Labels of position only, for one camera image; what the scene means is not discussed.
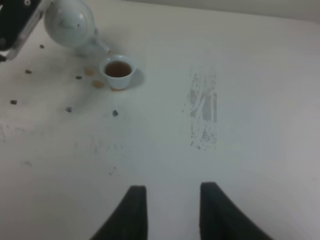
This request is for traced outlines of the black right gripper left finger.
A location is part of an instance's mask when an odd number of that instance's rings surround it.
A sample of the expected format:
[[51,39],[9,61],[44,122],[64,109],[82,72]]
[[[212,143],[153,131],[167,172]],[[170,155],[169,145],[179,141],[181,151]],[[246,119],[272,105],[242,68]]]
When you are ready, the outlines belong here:
[[131,186],[92,240],[146,240],[148,205],[145,186]]

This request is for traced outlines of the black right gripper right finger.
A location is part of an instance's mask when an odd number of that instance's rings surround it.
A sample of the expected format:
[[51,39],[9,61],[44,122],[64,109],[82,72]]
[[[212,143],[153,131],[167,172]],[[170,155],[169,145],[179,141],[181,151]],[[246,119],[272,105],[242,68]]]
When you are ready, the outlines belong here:
[[270,240],[215,182],[200,186],[199,230],[202,240]]

